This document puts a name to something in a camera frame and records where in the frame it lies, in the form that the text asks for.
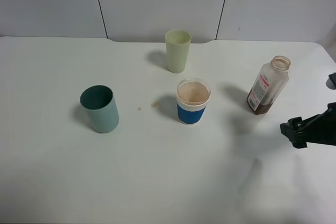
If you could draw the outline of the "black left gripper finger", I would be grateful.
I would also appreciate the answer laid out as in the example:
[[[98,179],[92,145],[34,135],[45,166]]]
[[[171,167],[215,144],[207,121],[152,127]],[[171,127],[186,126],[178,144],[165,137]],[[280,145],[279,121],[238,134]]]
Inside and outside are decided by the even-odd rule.
[[[289,119],[280,124],[280,131],[294,148],[306,148],[308,143],[335,146],[335,103],[329,103],[324,113],[308,119]]]

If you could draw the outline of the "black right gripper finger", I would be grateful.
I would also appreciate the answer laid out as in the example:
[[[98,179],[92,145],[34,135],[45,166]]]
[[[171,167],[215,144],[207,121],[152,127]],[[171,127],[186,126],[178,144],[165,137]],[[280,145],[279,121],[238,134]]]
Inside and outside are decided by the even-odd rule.
[[[336,73],[332,73],[329,75],[327,79],[327,87],[329,89],[336,89]]]

